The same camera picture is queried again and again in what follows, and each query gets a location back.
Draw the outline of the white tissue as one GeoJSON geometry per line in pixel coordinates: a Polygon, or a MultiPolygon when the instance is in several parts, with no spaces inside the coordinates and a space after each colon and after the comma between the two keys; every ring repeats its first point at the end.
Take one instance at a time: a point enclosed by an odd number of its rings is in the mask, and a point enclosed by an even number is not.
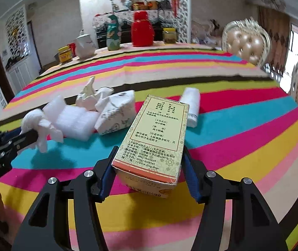
{"type": "Polygon", "coordinates": [[[20,134],[35,130],[38,133],[37,141],[31,146],[31,149],[37,147],[41,153],[47,152],[47,136],[56,142],[63,143],[63,133],[58,130],[46,117],[41,109],[34,109],[28,112],[21,122],[20,134]]]}

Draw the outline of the white foam sheet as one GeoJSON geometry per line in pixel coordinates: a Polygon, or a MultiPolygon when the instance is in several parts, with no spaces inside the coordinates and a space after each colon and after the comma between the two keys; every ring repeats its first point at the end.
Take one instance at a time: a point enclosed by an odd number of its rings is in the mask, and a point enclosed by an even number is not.
{"type": "Polygon", "coordinates": [[[87,141],[95,130],[99,112],[84,107],[67,105],[62,96],[57,96],[43,107],[43,112],[53,126],[67,138],[87,141]]]}

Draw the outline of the printed white paper bag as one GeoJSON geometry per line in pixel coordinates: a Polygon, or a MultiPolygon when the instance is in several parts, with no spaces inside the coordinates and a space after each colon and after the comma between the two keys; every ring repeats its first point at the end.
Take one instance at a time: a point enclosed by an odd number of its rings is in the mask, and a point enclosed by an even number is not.
{"type": "Polygon", "coordinates": [[[104,97],[95,108],[100,114],[95,124],[100,135],[128,128],[136,118],[135,91],[128,90],[104,97]]]}

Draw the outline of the beige medicine box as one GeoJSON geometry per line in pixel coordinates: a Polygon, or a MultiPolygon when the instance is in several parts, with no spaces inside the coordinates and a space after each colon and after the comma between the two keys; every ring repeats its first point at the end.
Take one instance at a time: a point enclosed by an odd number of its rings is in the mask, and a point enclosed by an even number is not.
{"type": "Polygon", "coordinates": [[[113,161],[129,188],[166,198],[178,183],[189,105],[149,95],[113,161]]]}

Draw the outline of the cream paper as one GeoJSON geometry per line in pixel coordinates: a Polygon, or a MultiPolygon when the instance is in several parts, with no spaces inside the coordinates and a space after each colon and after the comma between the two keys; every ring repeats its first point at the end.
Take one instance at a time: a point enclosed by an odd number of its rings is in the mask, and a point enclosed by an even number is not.
{"type": "Polygon", "coordinates": [[[92,76],[83,90],[77,95],[76,106],[85,108],[88,111],[102,112],[109,101],[109,96],[114,93],[111,87],[93,88],[95,77],[92,76]]]}

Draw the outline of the yellow lid jar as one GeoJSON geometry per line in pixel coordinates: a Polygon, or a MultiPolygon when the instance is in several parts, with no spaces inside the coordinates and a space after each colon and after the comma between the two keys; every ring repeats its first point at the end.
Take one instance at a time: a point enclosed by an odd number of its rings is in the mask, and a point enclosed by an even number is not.
{"type": "Polygon", "coordinates": [[[65,64],[72,60],[73,54],[69,45],[58,49],[58,57],[61,64],[65,64]]]}

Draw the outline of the red gift bag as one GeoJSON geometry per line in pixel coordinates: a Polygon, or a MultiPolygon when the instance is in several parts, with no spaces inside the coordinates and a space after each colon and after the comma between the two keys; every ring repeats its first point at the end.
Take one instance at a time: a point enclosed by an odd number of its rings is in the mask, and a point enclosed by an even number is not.
{"type": "Polygon", "coordinates": [[[73,57],[76,57],[76,52],[75,52],[75,49],[76,49],[76,44],[74,42],[71,42],[68,44],[71,52],[72,52],[72,56],[73,57]]]}

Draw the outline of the white ceramic teapot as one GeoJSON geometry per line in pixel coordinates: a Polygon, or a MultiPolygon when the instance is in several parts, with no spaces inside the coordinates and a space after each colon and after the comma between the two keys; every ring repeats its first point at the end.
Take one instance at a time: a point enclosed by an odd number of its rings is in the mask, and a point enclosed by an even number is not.
{"type": "Polygon", "coordinates": [[[94,56],[96,46],[91,39],[90,34],[87,34],[82,29],[79,36],[75,39],[75,53],[80,59],[85,59],[94,56]]]}

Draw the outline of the teal floral vase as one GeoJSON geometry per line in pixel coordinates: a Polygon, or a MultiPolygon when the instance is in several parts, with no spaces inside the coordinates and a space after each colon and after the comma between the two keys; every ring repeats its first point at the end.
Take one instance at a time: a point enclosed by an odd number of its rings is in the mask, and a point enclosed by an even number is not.
{"type": "Polygon", "coordinates": [[[106,34],[106,46],[109,51],[119,50],[120,48],[120,38],[121,38],[121,28],[118,22],[118,18],[113,14],[108,16],[110,22],[107,25],[106,34]]]}

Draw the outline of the red thermos jug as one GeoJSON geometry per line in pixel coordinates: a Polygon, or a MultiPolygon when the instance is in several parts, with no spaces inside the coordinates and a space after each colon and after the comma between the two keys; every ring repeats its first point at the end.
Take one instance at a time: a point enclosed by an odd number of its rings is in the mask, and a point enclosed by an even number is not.
{"type": "Polygon", "coordinates": [[[135,47],[152,46],[155,32],[146,11],[135,11],[131,25],[131,41],[135,47]]]}

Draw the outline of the glass jar brown contents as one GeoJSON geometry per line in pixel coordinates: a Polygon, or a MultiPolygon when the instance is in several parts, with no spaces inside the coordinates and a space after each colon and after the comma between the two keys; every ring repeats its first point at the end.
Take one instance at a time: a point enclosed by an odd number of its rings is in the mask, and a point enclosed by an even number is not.
{"type": "Polygon", "coordinates": [[[162,29],[163,42],[165,44],[175,44],[177,41],[177,33],[175,28],[166,27],[162,29]]]}

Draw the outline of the piano with lace cover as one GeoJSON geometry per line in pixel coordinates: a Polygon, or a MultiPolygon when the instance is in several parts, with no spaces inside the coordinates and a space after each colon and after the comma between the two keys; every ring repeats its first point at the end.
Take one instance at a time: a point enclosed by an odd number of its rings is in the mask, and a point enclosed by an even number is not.
{"type": "MultiPolygon", "coordinates": [[[[162,31],[165,27],[174,27],[174,15],[170,10],[146,10],[148,19],[153,26],[155,33],[154,40],[162,41],[162,31]]],[[[121,43],[131,42],[131,25],[134,21],[136,11],[120,11],[95,16],[93,18],[93,28],[96,32],[98,47],[106,47],[107,26],[110,22],[110,15],[118,18],[118,23],[122,29],[121,43]]]]}

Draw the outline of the far beige tufted chair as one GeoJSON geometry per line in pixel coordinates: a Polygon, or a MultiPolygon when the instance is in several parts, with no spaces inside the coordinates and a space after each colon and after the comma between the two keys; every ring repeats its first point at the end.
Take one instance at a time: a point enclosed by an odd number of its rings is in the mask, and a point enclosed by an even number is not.
{"type": "Polygon", "coordinates": [[[255,66],[262,67],[271,52],[271,38],[252,17],[229,22],[223,29],[221,48],[255,66]]]}

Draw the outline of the brown curtains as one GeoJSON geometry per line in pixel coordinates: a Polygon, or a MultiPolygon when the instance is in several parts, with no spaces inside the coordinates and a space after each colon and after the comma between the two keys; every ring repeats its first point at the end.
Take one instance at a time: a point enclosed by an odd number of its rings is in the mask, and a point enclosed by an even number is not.
{"type": "Polygon", "coordinates": [[[280,11],[258,6],[258,23],[266,30],[271,40],[271,50],[266,63],[270,69],[283,75],[290,39],[290,16],[280,11]]]}

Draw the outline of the chandelier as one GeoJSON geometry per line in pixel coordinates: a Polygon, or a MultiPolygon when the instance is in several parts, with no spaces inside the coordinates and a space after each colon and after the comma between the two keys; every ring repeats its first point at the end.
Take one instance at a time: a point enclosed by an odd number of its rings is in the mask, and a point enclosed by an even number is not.
{"type": "Polygon", "coordinates": [[[261,0],[261,1],[264,5],[278,11],[284,11],[286,9],[286,3],[284,2],[284,0],[261,0]]]}

